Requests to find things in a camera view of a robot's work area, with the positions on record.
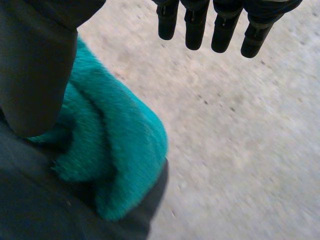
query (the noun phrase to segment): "gray pavement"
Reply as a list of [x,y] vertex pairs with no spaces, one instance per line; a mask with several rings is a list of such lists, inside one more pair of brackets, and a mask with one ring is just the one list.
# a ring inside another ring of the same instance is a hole
[[151,240],[320,240],[320,2],[304,0],[254,59],[242,14],[224,54],[157,35],[151,0],[107,0],[79,30],[163,120],[170,184]]

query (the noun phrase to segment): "teal fur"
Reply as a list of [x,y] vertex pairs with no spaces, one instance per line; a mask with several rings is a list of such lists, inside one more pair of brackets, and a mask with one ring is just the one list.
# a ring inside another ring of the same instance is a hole
[[167,153],[159,118],[80,38],[57,124],[29,139],[61,149],[53,169],[68,182],[93,182],[97,212],[112,221],[140,203]]

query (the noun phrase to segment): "glove finger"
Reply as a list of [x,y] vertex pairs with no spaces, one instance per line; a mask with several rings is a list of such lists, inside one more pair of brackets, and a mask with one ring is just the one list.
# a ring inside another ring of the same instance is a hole
[[216,53],[224,53],[235,32],[243,4],[239,0],[233,0],[227,4],[221,4],[220,1],[214,0],[213,6],[218,15],[214,22],[211,48]]
[[163,40],[171,40],[175,34],[179,0],[172,0],[168,5],[158,5],[158,35]]
[[185,45],[190,50],[198,50],[201,47],[205,33],[207,12],[210,1],[199,10],[186,10],[185,20]]
[[245,31],[241,54],[249,59],[254,58],[259,53],[272,26],[273,23],[265,28],[256,28],[250,23]]
[[260,51],[274,23],[285,13],[295,9],[302,0],[244,0],[249,26],[241,47],[241,54],[254,58]]

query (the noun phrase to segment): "dark jacket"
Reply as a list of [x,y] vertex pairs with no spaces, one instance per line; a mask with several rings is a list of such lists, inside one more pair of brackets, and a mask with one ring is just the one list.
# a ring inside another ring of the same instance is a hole
[[70,184],[51,170],[55,152],[17,137],[0,120],[1,240],[145,240],[164,194],[168,165],[144,200],[122,220],[102,220],[89,183]]

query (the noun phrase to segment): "gloved hand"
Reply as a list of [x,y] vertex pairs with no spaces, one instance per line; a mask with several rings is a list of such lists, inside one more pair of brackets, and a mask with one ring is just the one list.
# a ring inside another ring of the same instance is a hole
[[[180,0],[153,0],[157,4],[158,34],[164,40],[174,36]],[[181,0],[185,12],[185,45],[198,50],[205,32],[210,0]],[[247,58],[255,57],[273,24],[285,13],[295,9],[302,0],[213,0],[217,12],[211,48],[224,53],[232,39],[243,9],[248,12],[249,26],[241,48]]]

